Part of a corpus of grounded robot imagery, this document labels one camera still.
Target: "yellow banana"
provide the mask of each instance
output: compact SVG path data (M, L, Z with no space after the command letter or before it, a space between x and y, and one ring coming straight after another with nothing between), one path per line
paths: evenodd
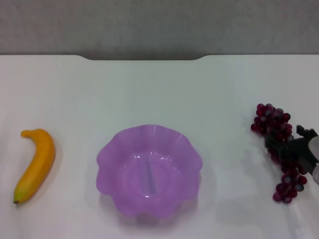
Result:
M55 146L52 137L43 129L24 130L22 137L30 138L36 145L33 159L14 190L13 203L28 200L40 187L55 158Z

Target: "purple bowl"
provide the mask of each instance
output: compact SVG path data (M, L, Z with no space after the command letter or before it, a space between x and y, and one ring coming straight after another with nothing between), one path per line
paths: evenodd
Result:
M202 160L183 134L155 124L118 132L97 156L97 189L124 215L172 215L197 196Z

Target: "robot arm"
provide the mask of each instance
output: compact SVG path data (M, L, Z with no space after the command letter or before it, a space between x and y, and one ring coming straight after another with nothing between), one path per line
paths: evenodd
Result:
M302 137L287 143L279 143L268 135L265 145L286 162L298 161L319 184L319 136L313 129L304 129L301 125L297 126L297 134Z

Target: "white table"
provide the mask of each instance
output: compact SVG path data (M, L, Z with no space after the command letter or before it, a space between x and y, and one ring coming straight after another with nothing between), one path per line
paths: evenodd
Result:
M90 61L0 56L1 239L317 239L319 186L286 206L281 172L250 132L258 103L319 130L319 56L208 56L196 61ZM119 215L95 186L96 155L118 131L160 124L203 158L198 200L163 221ZM53 168L36 195L12 203L32 159L23 129L54 137Z

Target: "grape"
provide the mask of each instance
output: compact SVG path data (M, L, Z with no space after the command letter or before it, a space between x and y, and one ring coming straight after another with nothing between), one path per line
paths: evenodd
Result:
M298 182L305 185L307 183L307 178L303 175L300 175L298 178Z
M291 203L292 200L293 199L291 197L289 197L289 196L284 196L282 198L283 203L286 203L286 204Z
M260 133L261 135L265 135L266 132L267 132L266 128L264 128L264 127L259 128L259 133Z
M288 171L288 165L283 164L282 167L281 167L281 171L282 171L283 173L287 173L287 171Z
M283 183L279 183L276 185L276 191L280 194L283 194L287 189L287 185Z
M304 167L302 167L302 166L299 166L298 167L298 172L300 173L300 174L307 174L307 171L305 170L305 168Z
M261 111L261 110L256 110L256 115L258 115L258 116L263 116L263 111Z
M291 128L287 128L286 129L286 134L287 135L291 135L293 133L292 129Z
M296 190L290 189L290 190L287 192L287 195L288 195L289 197L291 197L291 198L295 198L295 197L298 195L298 193L297 193Z
M262 110L264 107L265 107L264 104L258 104L257 105L257 109L258 110Z
M289 175L282 176L281 180L283 183L288 184L288 185L291 184L293 181L293 179Z
M303 191L304 188L305 188L305 187L304 187L301 183L297 183L297 184L295 184L295 186L294 186L294 189L295 189L297 192Z
M284 120L285 122L288 122L290 120L290 114L289 113L284 113Z
M265 116L266 117L270 117L272 115L272 111L271 110L266 110L265 111Z
M262 116L262 117L260 117L260 121L261 121L261 123L266 123L267 119L265 116Z
M290 169L288 169L287 174L294 178L294 177L298 176L298 171L296 168L290 168Z
M258 130L257 126L253 123L251 126L250 126L250 129L253 131L253 132L256 132Z
M294 140L292 136L293 127L288 121L291 119L289 113L284 113L283 109L275 108L272 104L258 104L256 110L256 117L250 129L258 132L262 136L270 134L276 141L283 144ZM268 148L271 159L274 163L281 165L281 170L284 172L281 180L282 183L277 184L276 192L273 194L273 200L276 202L282 201L289 204L298 193L304 190L304 184L307 183L306 177L300 174L306 174L307 171L299 165L298 161L291 159L282 159L278 153Z
M283 114L283 113L284 113L284 110L283 110L283 109L281 109L281 108L277 108L277 109L276 109L276 112L280 112L280 113L282 113L282 114Z
M256 123L256 122L260 122L260 117L259 117L259 116L256 116L256 117L254 118L254 123Z
M278 120L279 122L283 122L284 121L284 115L281 112L278 112L276 110L276 112L274 113L274 117L276 120Z
M273 199L276 202L280 202L282 198L281 198L281 195L276 192L276 193L273 194Z

